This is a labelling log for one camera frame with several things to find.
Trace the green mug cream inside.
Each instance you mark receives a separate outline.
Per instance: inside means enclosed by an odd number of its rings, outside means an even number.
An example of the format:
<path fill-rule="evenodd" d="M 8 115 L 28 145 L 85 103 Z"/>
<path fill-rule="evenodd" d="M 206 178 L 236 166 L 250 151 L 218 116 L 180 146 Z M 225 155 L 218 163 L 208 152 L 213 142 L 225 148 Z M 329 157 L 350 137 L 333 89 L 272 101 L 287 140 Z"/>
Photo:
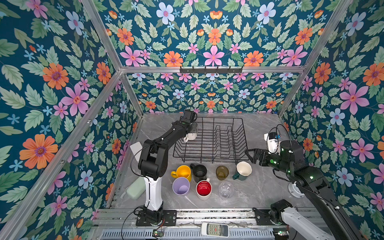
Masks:
<path fill-rule="evenodd" d="M 236 166 L 236 173 L 233 175 L 233 180 L 245 181 L 252 173 L 252 166 L 247 162 L 239 162 Z"/>

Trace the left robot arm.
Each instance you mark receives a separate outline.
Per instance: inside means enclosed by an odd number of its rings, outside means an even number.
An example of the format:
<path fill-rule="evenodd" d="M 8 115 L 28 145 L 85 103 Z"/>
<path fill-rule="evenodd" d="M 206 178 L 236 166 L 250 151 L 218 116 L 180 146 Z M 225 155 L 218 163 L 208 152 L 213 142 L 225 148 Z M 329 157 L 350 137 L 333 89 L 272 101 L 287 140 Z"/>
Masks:
<path fill-rule="evenodd" d="M 180 139 L 189 141 L 197 129 L 197 114 L 185 110 L 179 120 L 172 122 L 171 128 L 160 137 L 146 140 L 141 149 L 138 168 L 146 186 L 146 201 L 141 211 L 141 219 L 157 226 L 164 220 L 162 199 L 162 177 L 168 167 L 170 148 Z"/>

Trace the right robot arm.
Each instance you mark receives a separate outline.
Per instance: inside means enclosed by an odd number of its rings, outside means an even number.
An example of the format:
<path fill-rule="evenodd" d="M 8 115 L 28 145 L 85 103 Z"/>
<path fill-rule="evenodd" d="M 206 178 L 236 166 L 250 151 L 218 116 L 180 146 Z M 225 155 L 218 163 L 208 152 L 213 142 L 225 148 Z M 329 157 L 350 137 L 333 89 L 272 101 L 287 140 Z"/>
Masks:
<path fill-rule="evenodd" d="M 335 196 L 322 171 L 307 166 L 304 149 L 296 141 L 268 140 L 267 149 L 250 149 L 245 153 L 252 163 L 271 167 L 284 173 L 286 181 L 296 186 L 317 209 L 331 234 L 328 235 L 312 222 L 302 217 L 286 200 L 271 205 L 270 218 L 274 224 L 285 223 L 306 239 L 363 240 L 364 235 L 354 225 Z"/>

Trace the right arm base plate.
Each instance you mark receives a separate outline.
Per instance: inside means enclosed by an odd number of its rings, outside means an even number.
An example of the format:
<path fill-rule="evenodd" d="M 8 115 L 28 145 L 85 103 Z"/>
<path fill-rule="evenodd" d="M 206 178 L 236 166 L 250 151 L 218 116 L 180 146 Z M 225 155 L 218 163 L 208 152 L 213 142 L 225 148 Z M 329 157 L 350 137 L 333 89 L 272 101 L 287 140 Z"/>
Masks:
<path fill-rule="evenodd" d="M 268 226 L 272 224 L 269 210 L 252 208 L 252 211 L 255 214 L 255 220 L 258 226 Z"/>

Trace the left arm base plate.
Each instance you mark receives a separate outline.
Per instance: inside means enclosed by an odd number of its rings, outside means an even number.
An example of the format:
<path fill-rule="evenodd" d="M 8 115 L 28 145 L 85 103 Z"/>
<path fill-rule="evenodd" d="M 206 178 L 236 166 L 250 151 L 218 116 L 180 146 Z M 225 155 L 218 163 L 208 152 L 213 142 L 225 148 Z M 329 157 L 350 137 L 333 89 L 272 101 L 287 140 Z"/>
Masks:
<path fill-rule="evenodd" d="M 149 211 L 143 210 L 139 211 L 137 217 L 136 226 L 137 227 L 155 227 L 155 226 L 175 226 L 177 221 L 177 211 L 176 210 L 159 210 L 159 211 Z"/>

